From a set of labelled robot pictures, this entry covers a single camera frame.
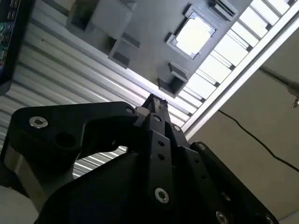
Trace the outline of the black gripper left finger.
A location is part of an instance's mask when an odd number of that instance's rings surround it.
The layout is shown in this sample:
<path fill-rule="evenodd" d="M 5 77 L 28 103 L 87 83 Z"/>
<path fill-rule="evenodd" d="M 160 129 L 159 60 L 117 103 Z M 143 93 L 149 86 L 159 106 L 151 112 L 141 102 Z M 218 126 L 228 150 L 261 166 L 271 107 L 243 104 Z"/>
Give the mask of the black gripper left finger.
<path fill-rule="evenodd" d="M 21 108 L 0 153 L 0 184 L 43 204 L 73 181 L 77 160 L 119 146 L 169 151 L 170 123 L 167 102 L 154 95 L 136 108 L 125 102 Z"/>

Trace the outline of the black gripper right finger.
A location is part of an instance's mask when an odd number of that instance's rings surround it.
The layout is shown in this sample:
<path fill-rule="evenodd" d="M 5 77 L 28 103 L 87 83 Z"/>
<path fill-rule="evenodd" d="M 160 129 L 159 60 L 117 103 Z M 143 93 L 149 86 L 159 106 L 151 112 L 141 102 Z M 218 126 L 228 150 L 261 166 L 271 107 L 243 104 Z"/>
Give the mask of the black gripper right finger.
<path fill-rule="evenodd" d="M 178 196 L 185 224 L 277 224 L 273 214 L 201 141 L 189 144 L 170 121 L 168 102 L 157 98 L 178 174 Z"/>

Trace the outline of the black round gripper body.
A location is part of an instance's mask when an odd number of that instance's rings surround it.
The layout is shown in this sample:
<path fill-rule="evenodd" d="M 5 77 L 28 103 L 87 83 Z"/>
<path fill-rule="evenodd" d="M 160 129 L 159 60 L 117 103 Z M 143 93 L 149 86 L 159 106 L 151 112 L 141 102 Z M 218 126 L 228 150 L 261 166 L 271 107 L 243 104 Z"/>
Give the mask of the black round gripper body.
<path fill-rule="evenodd" d="M 184 224 L 169 149 L 123 154 L 56 191 L 38 224 Z"/>

